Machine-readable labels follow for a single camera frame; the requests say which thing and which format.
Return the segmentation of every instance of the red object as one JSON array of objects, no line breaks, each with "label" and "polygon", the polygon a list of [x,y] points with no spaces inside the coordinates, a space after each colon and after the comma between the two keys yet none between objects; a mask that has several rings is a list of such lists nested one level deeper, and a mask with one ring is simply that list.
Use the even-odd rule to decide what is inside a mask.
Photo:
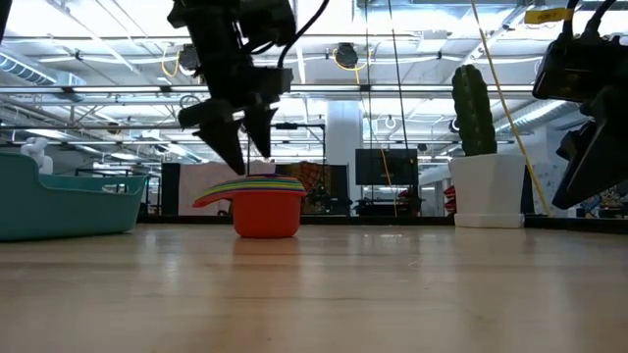
[{"label": "red object", "polygon": [[235,232],[256,239],[292,237],[300,226],[301,199],[294,192],[234,192]]},{"label": "red object", "polygon": [[452,198],[451,200],[447,201],[447,203],[445,203],[445,209],[448,212],[455,212],[456,209],[456,205],[455,205],[455,199]]},{"label": "red object", "polygon": [[445,190],[444,194],[446,198],[455,197],[455,187],[453,185],[448,187],[447,190]]}]

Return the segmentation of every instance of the wooden tabletop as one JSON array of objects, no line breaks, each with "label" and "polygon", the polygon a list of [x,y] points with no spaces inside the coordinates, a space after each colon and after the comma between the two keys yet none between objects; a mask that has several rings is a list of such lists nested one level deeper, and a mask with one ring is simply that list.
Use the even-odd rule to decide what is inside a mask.
[{"label": "wooden tabletop", "polygon": [[0,352],[628,352],[628,237],[231,227],[0,244]]}]

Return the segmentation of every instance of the white pot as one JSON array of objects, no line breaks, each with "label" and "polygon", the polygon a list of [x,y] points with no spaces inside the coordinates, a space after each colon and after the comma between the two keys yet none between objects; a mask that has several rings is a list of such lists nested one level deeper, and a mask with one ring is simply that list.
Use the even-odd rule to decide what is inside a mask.
[{"label": "white pot", "polygon": [[526,168],[520,155],[482,155],[449,163],[457,227],[523,227],[521,193]]}]

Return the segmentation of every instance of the ceiling duct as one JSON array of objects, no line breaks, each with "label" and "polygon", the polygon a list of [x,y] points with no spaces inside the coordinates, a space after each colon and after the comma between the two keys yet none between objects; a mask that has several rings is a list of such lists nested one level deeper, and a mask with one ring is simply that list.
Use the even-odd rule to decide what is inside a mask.
[{"label": "ceiling duct", "polygon": [[[538,101],[519,109],[512,114],[515,126],[518,131],[532,130],[543,126],[555,119],[564,117],[577,111],[579,105],[573,102],[562,101]],[[506,118],[499,120],[496,124],[496,132],[511,133],[510,123]]]},{"label": "ceiling duct", "polygon": [[[0,70],[19,77],[35,85],[77,86],[85,85],[85,80],[68,72],[44,68],[31,59],[3,47],[0,51]],[[55,96],[80,102],[84,95],[58,93]]]}]

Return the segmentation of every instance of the yellow rope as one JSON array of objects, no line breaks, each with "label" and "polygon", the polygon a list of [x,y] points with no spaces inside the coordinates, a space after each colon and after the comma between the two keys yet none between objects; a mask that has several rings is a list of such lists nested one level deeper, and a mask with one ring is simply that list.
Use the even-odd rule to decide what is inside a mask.
[{"label": "yellow rope", "polygon": [[[333,57],[334,57],[334,62],[336,63],[336,65],[338,65],[339,68],[343,69],[343,70],[347,70],[347,71],[353,71],[355,72],[355,81],[357,82],[357,84],[360,84],[360,73],[359,71],[364,69],[364,67],[366,67],[368,65],[368,61],[367,64],[362,65],[359,69],[347,69],[342,67],[337,61],[336,61],[336,52],[338,49],[334,49],[334,53],[333,53]],[[360,101],[362,101],[362,106],[364,106],[364,110],[366,110],[366,105],[364,104],[364,101],[362,100],[362,97],[360,97]],[[373,133],[373,130],[371,128],[369,128],[369,130],[371,131],[371,136],[373,136],[375,138],[375,141],[377,143],[380,143],[377,140],[377,136],[375,136],[375,134]],[[394,216],[397,217],[397,212],[396,212],[396,190],[394,190],[393,188],[393,181],[391,180],[391,174],[389,173],[389,164],[386,161],[386,153],[384,153],[384,147],[382,147],[382,145],[380,144],[380,152],[382,153],[382,160],[384,162],[384,171],[386,172],[386,178],[389,182],[389,186],[391,187],[391,191],[392,191],[392,198],[393,198],[393,202],[392,202],[392,207],[394,208]]]},{"label": "yellow rope", "polygon": [[163,71],[164,75],[168,77],[174,77],[179,72],[179,58],[181,57],[181,50],[177,52],[177,61],[175,62],[175,71],[172,74],[169,73],[168,70],[166,70],[166,62],[164,61],[166,59],[166,51],[167,50],[164,50],[164,55],[162,56],[161,71]]},{"label": "yellow rope", "polygon": [[541,197],[541,202],[543,203],[543,208],[546,210],[548,216],[553,217],[553,212],[551,211],[550,205],[546,199],[543,190],[541,189],[541,183],[537,178],[537,174],[532,169],[532,163],[530,162],[530,158],[528,157],[528,152],[526,151],[525,146],[523,145],[523,141],[521,140],[521,136],[519,136],[519,131],[517,130],[517,126],[514,124],[514,120],[510,115],[510,111],[508,110],[508,106],[506,105],[506,100],[503,97],[503,92],[501,91],[501,85],[499,84],[499,80],[497,79],[497,72],[495,70],[495,65],[493,64],[493,57],[491,56],[491,52],[489,52],[489,46],[487,45],[487,38],[482,31],[482,25],[480,24],[480,17],[478,16],[478,8],[476,0],[471,0],[471,7],[473,8],[473,15],[475,16],[475,21],[478,23],[478,30],[480,31],[480,37],[482,38],[482,45],[484,46],[484,52],[487,54],[487,59],[489,59],[489,66],[491,66],[491,72],[493,73],[493,78],[495,79],[495,85],[497,87],[497,93],[499,94],[499,100],[501,101],[501,106],[506,113],[506,117],[508,118],[508,122],[510,123],[510,128],[512,129],[512,133],[517,139],[517,143],[519,144],[519,148],[523,153],[523,156],[526,159],[526,167],[528,168],[528,172],[530,172],[530,177],[532,177],[532,182],[537,187],[537,191],[539,192],[539,197]]}]

